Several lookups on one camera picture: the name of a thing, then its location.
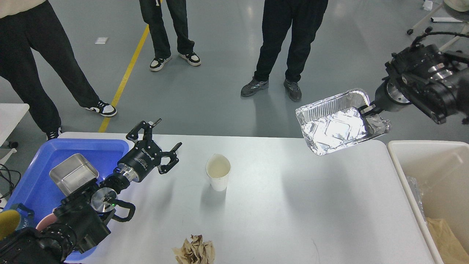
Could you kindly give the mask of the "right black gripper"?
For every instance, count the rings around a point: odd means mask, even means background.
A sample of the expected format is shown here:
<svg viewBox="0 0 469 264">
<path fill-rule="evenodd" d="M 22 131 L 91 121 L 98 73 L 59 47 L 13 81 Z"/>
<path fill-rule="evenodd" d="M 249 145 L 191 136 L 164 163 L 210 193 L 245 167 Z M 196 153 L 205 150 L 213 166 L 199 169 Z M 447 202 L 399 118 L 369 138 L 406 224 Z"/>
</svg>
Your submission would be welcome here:
<svg viewBox="0 0 469 264">
<path fill-rule="evenodd" d="M 375 92 L 374 103 L 369 106 L 364 105 L 358 109 L 362 115 L 367 136 L 373 136 L 376 129 L 369 117 L 365 115 L 377 115 L 383 111 L 398 112 L 409 105 L 412 105 L 412 102 L 404 97 L 403 93 L 397 89 L 391 80 L 384 80 Z"/>
</svg>

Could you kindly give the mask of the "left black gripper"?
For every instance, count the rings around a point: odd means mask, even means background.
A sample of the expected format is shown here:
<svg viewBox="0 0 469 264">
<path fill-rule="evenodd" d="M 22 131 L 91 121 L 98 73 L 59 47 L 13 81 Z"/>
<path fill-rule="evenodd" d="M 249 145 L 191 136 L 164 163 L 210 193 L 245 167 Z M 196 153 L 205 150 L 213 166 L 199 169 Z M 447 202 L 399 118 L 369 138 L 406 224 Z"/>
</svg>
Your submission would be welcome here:
<svg viewBox="0 0 469 264">
<path fill-rule="evenodd" d="M 182 146 L 182 142 L 178 142 L 170 151 L 162 151 L 158 145 L 152 144 L 152 129 L 161 121 L 161 118 L 151 123 L 141 121 L 126 135 L 126 139 L 136 145 L 119 160 L 117 172 L 124 175 L 129 182 L 142 182 L 155 167 L 161 175 L 166 174 L 179 162 L 176 151 Z M 139 140 L 141 130 L 143 137 Z M 162 164 L 163 158 L 169 158 L 169 162 Z"/>
</svg>

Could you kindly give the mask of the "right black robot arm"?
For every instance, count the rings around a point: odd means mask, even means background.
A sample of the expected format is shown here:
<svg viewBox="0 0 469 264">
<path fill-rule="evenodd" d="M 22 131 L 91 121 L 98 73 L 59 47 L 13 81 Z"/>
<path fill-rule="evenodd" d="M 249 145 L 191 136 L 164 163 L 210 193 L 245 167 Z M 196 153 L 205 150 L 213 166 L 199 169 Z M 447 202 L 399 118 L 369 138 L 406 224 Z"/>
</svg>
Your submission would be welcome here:
<svg viewBox="0 0 469 264">
<path fill-rule="evenodd" d="M 362 117 L 372 117 L 383 111 L 397 112 L 414 105 L 438 125 L 447 117 L 461 113 L 462 124 L 468 124 L 468 55 L 458 51 L 442 51 L 422 40 L 432 35 L 468 37 L 466 33 L 434 32 L 425 29 L 401 52 L 392 53 L 385 63 L 387 76 L 375 92 L 370 106 L 362 106 Z"/>
</svg>

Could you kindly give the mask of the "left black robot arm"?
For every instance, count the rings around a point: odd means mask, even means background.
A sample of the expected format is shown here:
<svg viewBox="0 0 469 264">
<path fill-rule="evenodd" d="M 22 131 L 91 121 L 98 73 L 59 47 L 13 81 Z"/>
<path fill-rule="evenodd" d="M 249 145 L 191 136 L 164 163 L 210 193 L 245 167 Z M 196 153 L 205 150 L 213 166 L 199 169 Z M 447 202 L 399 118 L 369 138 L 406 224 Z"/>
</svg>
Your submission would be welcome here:
<svg viewBox="0 0 469 264">
<path fill-rule="evenodd" d="M 18 214 L 10 229 L 1 222 L 2 264 L 63 264 L 109 234 L 110 220 L 126 222 L 134 204 L 117 195 L 153 169 L 169 172 L 178 163 L 177 143 L 163 151 L 152 140 L 154 124 L 139 122 L 126 140 L 57 138 L 45 142 L 7 202 Z"/>
</svg>

